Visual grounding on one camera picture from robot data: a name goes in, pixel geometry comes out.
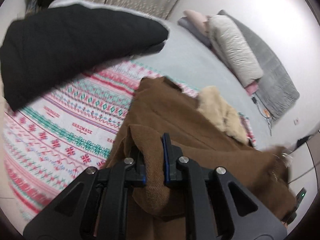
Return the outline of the patterned pink green blanket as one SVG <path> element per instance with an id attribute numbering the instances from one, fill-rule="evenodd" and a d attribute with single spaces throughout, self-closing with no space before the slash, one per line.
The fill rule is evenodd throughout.
<path id="1" fill-rule="evenodd" d="M 30 221 L 86 167 L 103 165 L 140 80 L 161 76 L 192 97 L 214 85 L 236 110 L 255 119 L 250 98 L 221 63 L 144 59 L 95 68 L 19 111 L 5 107 L 4 166 L 23 220 Z"/>

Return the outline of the white grey sliding wardrobe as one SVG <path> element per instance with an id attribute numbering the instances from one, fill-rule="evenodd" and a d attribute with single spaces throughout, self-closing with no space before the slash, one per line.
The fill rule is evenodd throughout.
<path id="1" fill-rule="evenodd" d="M 319 131 L 292 152 L 289 187 L 297 194 L 306 190 L 302 205 L 310 205 L 318 193 L 319 172 Z"/>

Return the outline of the black folded garment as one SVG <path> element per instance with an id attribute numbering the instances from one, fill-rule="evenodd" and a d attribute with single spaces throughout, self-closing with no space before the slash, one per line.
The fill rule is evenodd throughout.
<path id="1" fill-rule="evenodd" d="M 14 21 L 1 46 L 4 98 L 19 110 L 98 64 L 157 53 L 168 36 L 148 17 L 79 4 Z"/>

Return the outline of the brown coat with fur collar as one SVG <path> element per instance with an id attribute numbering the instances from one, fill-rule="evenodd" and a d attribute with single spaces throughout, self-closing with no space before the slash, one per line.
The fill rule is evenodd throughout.
<path id="1" fill-rule="evenodd" d="M 129 198 L 127 239 L 185 239 L 183 194 L 164 185 L 161 137 L 200 166 L 225 167 L 277 218 L 290 212 L 295 197 L 288 188 L 281 147 L 260 152 L 228 137 L 196 109 L 196 99 L 166 77 L 143 78 L 113 143 L 105 166 L 129 155 L 133 145 L 143 153 L 146 186 Z"/>

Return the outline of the pink small pillow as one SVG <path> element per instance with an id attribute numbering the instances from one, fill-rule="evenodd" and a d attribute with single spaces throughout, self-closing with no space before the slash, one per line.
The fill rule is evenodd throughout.
<path id="1" fill-rule="evenodd" d="M 257 81 L 253 81 L 247 87 L 245 87 L 245 91 L 248 96 L 252 96 L 259 89 Z"/>

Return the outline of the cream white pillow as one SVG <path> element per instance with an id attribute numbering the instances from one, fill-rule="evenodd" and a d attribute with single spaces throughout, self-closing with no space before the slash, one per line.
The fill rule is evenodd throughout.
<path id="1" fill-rule="evenodd" d="M 210 16 L 208 37 L 245 88 L 260 79 L 264 72 L 238 26 L 225 15 Z"/>

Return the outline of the grey folded blanket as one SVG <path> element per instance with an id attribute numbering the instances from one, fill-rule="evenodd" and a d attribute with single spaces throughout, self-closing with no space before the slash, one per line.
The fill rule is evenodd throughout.
<path id="1" fill-rule="evenodd" d="M 178 20 L 178 25 L 189 31 L 207 48 L 211 48 L 212 45 L 210 39 L 207 36 L 206 16 L 194 10 L 185 10 L 183 14 L 184 17 Z"/>

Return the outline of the light blue bed sheet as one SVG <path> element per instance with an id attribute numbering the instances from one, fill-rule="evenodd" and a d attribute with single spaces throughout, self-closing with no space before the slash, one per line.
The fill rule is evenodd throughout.
<path id="1" fill-rule="evenodd" d="M 58 155 L 107 157 L 141 79 L 166 76 L 193 98 L 215 86 L 248 117 L 256 148 L 267 148 L 267 124 L 240 82 L 184 29 L 164 25 L 169 38 L 160 52 L 106 61 L 21 110 L 17 121 L 27 118 L 30 140 Z"/>

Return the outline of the grey quilted headboard cushion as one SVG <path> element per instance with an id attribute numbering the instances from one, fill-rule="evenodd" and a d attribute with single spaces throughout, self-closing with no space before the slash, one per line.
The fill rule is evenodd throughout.
<path id="1" fill-rule="evenodd" d="M 264 72 L 263 77 L 258 80 L 259 89 L 256 95 L 272 119 L 280 119 L 300 97 L 291 77 L 274 51 L 260 36 L 225 10 L 220 10 L 218 14 L 228 16 L 242 32 Z"/>

